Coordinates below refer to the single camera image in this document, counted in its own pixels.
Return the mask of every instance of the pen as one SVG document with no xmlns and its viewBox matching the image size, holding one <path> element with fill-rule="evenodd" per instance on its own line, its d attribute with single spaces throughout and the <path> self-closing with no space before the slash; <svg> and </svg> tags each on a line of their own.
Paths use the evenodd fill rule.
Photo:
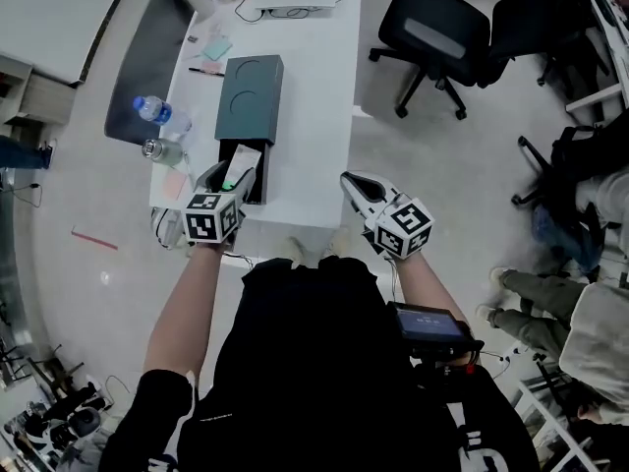
<svg viewBox="0 0 629 472">
<path fill-rule="evenodd" d="M 198 72 L 200 74 L 213 75 L 214 77 L 225 77 L 225 74 L 221 74 L 219 72 L 208 72 L 207 70 L 202 70 L 201 68 L 189 68 L 191 72 Z"/>
</svg>

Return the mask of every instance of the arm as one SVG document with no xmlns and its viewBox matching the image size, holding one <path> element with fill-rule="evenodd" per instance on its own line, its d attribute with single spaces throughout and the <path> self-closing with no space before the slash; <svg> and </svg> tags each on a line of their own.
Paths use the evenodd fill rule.
<svg viewBox="0 0 629 472">
<path fill-rule="evenodd" d="M 395 263 L 406 304 L 448 310 L 455 320 L 468 322 L 421 252 Z"/>
<path fill-rule="evenodd" d="M 144 371 L 154 369 L 197 380 L 205 360 L 223 247 L 198 245 L 170 294 L 148 342 Z"/>
</svg>

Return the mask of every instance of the hand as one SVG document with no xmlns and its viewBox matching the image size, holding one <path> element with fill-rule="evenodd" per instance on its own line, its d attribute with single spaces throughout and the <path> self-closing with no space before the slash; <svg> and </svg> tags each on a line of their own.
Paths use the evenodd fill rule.
<svg viewBox="0 0 629 472">
<path fill-rule="evenodd" d="M 602 425 L 600 411 L 595 406 L 582 405 L 577 411 L 577 418 L 579 418 L 580 420 L 590 420 L 597 425 Z"/>
</svg>

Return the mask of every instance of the white table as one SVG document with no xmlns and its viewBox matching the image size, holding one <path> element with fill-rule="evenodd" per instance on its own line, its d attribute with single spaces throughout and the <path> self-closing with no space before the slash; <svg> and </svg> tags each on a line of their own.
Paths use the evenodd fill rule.
<svg viewBox="0 0 629 472">
<path fill-rule="evenodd" d="M 613 0 L 606 0 L 616 21 L 616 26 L 613 27 L 602 15 L 596 0 L 591 1 L 592 8 L 597 15 L 597 20 L 602 27 L 607 46 L 609 47 L 611 61 L 618 76 L 618 83 L 568 103 L 566 112 L 573 112 L 578 108 L 593 105 L 619 94 L 622 94 L 624 106 L 629 107 L 629 30 L 623 25 L 623 21 L 626 21 L 627 18 Z"/>
<path fill-rule="evenodd" d="M 352 129 L 361 0 L 342 0 L 334 9 L 304 19 L 265 16 L 255 24 L 234 14 L 238 3 L 217 3 L 216 13 L 205 22 L 195 24 L 193 18 L 188 35 L 199 41 L 184 41 L 170 86 L 168 100 L 193 120 L 183 145 L 189 148 L 194 178 L 218 158 L 214 129 L 223 80 L 188 68 L 200 65 L 201 59 L 194 56 L 210 31 L 220 27 L 233 43 L 219 60 L 223 64 L 230 57 L 264 54 L 279 54 L 284 62 L 266 205 L 245 206 L 245 214 L 265 222 L 337 227 L 343 204 L 339 175 L 346 170 Z M 239 12 L 251 20 L 259 16 L 255 0 L 247 0 Z M 187 173 L 184 162 L 177 169 Z M 153 207 L 178 209 L 193 188 L 187 181 L 179 201 L 166 198 L 167 171 L 163 165 L 152 165 L 149 202 Z"/>
</svg>

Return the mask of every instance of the plastic bottle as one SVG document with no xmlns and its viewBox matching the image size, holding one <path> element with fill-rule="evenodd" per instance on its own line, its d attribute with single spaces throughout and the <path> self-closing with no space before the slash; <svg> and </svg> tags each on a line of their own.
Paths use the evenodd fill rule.
<svg viewBox="0 0 629 472">
<path fill-rule="evenodd" d="M 144 121 L 150 121 L 172 133 L 187 133 L 192 128 L 192 121 L 181 110 L 173 108 L 170 103 L 157 96 L 136 96 L 134 108 L 138 110 Z"/>
</svg>

